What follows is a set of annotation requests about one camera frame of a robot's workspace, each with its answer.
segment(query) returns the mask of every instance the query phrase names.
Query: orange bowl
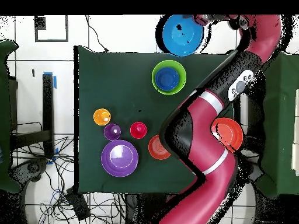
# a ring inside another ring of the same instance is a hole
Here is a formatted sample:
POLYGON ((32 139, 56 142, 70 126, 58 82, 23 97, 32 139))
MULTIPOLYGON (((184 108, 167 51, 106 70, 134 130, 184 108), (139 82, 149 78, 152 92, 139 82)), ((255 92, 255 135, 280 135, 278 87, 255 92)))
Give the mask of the orange bowl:
POLYGON ((165 160, 171 155, 160 143, 159 135, 152 137, 149 141, 148 151, 157 160, 165 160))
POLYGON ((231 118, 216 118, 212 123, 211 130, 214 136, 232 153, 242 145, 243 130, 231 118))

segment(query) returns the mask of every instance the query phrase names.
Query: blue bowl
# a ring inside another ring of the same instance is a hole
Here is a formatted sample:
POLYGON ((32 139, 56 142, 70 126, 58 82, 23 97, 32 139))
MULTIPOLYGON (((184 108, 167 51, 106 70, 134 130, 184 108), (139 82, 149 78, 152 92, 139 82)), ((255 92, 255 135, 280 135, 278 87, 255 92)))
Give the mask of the blue bowl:
POLYGON ((178 72, 171 67, 164 67, 155 75, 155 83, 163 91, 170 91, 177 87, 180 81, 178 72))
POLYGON ((195 53, 203 41, 203 26, 193 18, 172 15, 164 24, 162 38, 165 47, 173 55, 184 57, 195 53))

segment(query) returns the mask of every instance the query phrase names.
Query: metal frame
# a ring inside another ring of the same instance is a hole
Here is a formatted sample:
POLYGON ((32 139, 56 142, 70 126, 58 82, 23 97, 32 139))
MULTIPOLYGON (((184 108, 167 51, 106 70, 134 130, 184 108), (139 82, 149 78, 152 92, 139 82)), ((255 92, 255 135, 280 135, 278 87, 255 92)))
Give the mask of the metal frame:
MULTIPOLYGON (((11 82, 13 87, 10 88, 11 97, 11 115, 12 128, 16 125, 16 87, 17 81, 11 82)), ((53 113, 53 76, 43 75, 43 130, 29 132, 24 134, 12 134, 11 150, 37 144, 44 143, 44 155, 51 159, 54 156, 54 113, 53 113)))
POLYGON ((68 16, 65 16, 65 39, 64 40, 39 40, 39 27, 34 25, 35 42, 68 42, 68 16))

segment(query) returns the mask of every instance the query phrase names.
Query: green bowl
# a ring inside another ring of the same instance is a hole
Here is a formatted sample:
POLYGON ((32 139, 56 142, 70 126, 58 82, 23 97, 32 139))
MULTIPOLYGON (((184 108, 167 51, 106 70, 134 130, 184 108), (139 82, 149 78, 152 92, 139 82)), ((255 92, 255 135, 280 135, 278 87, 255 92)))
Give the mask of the green bowl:
POLYGON ((183 65, 181 65, 179 62, 176 62, 174 60, 164 60, 164 61, 158 63, 155 66, 154 70, 152 71, 152 84, 153 84, 154 88, 159 93, 162 93, 163 95, 174 95, 175 93, 180 92, 182 90, 182 88, 184 87, 184 85, 186 84, 186 78, 187 78, 187 75, 186 75, 186 71, 185 71, 183 65), (161 90, 160 88, 157 87, 156 82, 155 82, 156 73, 164 67, 171 67, 171 68, 175 69, 180 76, 180 81, 179 81, 178 85, 170 91, 161 90))

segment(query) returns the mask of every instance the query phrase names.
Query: red plate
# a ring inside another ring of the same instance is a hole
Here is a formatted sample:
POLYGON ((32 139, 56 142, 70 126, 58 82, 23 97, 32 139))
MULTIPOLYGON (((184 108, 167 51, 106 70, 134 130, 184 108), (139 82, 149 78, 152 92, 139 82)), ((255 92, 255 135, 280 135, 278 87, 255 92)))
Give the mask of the red plate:
POLYGON ((243 130, 231 118, 216 118, 212 123, 211 130, 214 136, 232 153, 242 145, 243 130))

